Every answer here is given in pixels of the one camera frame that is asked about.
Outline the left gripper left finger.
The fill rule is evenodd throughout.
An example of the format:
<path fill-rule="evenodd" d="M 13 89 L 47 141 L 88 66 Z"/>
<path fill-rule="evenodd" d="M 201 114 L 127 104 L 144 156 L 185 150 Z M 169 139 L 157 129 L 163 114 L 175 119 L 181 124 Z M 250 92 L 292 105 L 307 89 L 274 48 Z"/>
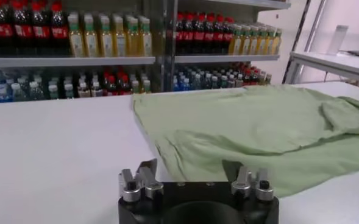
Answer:
<path fill-rule="evenodd" d="M 119 173 L 119 195 L 124 201 L 140 201 L 142 197 L 158 199 L 164 193 L 164 185 L 155 179 L 157 159 L 142 161 L 135 175 L 130 169 Z"/>

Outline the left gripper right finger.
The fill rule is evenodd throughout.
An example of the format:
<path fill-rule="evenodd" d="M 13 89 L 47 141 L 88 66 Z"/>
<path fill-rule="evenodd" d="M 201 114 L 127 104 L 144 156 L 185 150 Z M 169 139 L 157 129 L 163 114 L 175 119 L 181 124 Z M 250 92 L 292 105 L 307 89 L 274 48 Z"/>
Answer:
<path fill-rule="evenodd" d="M 274 188 L 267 169 L 258 169 L 254 178 L 249 168 L 241 162 L 223 160 L 222 166 L 233 195 L 240 194 L 247 199 L 254 194 L 258 201 L 273 201 Z"/>

